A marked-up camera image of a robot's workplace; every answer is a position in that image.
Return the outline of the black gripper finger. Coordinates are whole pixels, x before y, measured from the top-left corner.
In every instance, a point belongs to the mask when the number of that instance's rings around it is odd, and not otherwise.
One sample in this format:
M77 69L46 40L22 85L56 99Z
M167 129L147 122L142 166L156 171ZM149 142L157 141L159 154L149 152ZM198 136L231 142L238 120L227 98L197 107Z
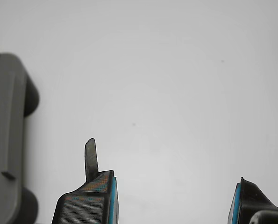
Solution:
M99 171L94 138L85 144L85 183L57 201L53 224L117 224L118 189L114 171Z
M228 224L278 224L278 207L256 184L241 178L235 188Z

